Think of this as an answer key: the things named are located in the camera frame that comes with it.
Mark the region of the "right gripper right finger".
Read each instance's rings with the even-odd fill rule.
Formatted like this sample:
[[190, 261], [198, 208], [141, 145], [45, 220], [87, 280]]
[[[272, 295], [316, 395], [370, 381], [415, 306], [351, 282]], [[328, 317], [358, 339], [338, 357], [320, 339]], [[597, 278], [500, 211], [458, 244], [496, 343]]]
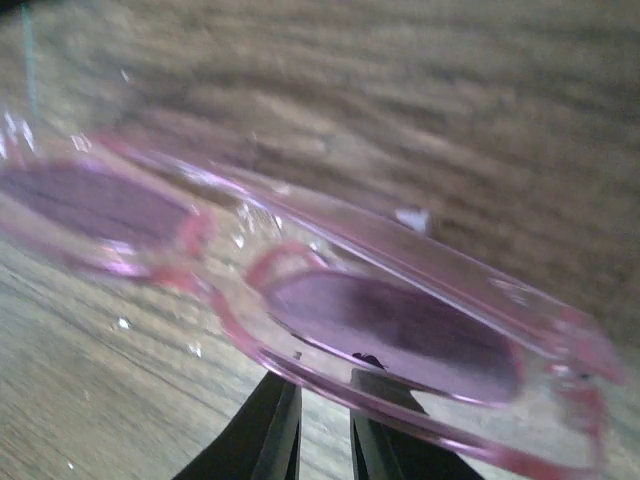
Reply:
[[350, 412], [353, 474], [356, 479], [481, 480], [457, 454]]

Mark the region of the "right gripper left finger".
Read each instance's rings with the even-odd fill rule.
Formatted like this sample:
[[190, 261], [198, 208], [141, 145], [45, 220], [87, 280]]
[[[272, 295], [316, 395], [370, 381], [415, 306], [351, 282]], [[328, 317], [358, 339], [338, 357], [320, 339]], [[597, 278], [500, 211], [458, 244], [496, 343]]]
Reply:
[[269, 372], [216, 439], [174, 480], [297, 480], [301, 389]]

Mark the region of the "pink clear-frame glasses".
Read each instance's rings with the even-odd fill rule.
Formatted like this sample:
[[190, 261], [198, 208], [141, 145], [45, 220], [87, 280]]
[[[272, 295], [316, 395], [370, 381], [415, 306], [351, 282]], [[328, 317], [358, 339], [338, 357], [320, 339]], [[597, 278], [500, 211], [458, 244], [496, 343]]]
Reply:
[[530, 479], [599, 479], [592, 318], [395, 217], [116, 135], [1, 115], [1, 230], [74, 269], [199, 299], [275, 376]]

